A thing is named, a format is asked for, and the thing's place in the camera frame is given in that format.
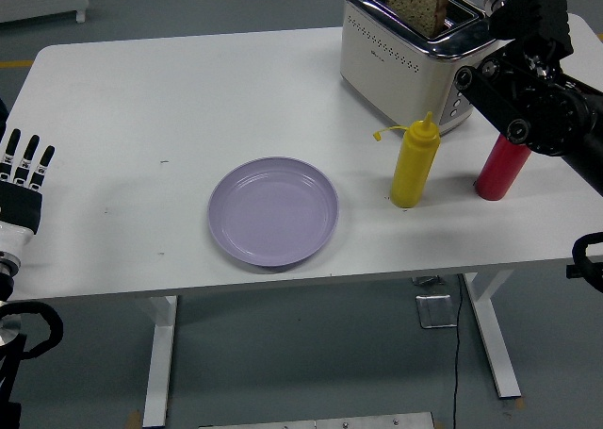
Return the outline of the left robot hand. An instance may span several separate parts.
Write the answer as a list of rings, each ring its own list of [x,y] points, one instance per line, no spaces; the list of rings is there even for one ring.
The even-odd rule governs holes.
[[[15,263],[38,232],[41,187],[55,154],[55,147],[49,145],[35,162],[40,137],[33,135],[23,154],[16,157],[20,139],[21,131],[13,129],[1,157],[1,258]]]

